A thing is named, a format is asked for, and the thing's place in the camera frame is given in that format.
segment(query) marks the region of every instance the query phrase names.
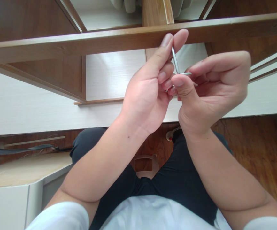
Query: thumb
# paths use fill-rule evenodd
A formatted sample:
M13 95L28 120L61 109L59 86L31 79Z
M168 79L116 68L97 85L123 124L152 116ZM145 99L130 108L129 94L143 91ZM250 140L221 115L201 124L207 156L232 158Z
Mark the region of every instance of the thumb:
M186 75L176 74L171 78L182 103L193 103L199 99L193 81Z

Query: white shirt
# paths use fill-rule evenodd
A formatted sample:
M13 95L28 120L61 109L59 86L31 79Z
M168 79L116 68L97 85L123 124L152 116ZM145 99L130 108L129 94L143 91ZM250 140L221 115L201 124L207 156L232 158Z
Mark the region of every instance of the white shirt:
M217 213L215 226L211 226L181 204L159 196L136 196L123 201L107 218L101 230L186 229L226 230L230 228ZM87 230L88 213L75 202L55 204L30 224L27 230ZM250 221L244 230L277 229L277 217L260 217Z

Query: forearm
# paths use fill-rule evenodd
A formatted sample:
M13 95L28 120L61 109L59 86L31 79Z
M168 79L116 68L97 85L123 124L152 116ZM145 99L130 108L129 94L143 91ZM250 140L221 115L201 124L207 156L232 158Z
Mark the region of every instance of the forearm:
M85 202L98 201L129 164L148 133L119 116L98 144L80 159L62 191Z
M209 130L192 136L183 129L199 176L212 200L226 211L259 207L268 201L260 183L244 169Z

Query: wooden floor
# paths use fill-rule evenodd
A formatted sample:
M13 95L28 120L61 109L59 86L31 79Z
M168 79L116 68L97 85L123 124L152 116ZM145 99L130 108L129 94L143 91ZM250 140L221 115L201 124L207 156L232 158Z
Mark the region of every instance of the wooden floor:
M159 166L162 167L173 150L173 143L166 140L168 131L178 123L162 124L151 134L137 151L137 155L157 154ZM212 129L224 135L236 160L245 167L263 187L277 200L277 116L246 117L240 119L223 119L213 125ZM55 136L66 136L56 141L39 142L34 145L51 143L60 148L71 147L73 140L81 130L46 132L0 138L0 143L16 143ZM14 146L26 148L27 145ZM0 156L0 164L25 156L27 153ZM136 171L151 170L151 162L135 162Z

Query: black strap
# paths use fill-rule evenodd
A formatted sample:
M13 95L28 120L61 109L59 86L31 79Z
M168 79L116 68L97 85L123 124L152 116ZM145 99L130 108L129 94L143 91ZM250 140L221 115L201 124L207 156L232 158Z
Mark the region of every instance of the black strap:
M60 149L59 147L56 148L50 144L43 144L43 145L38 145L38 146L28 148L28 149L0 149L0 155L16 154L16 153L22 153L26 151L41 150L41 149L47 149L47 148L54 148L58 152L70 151L72 149L72 148Z

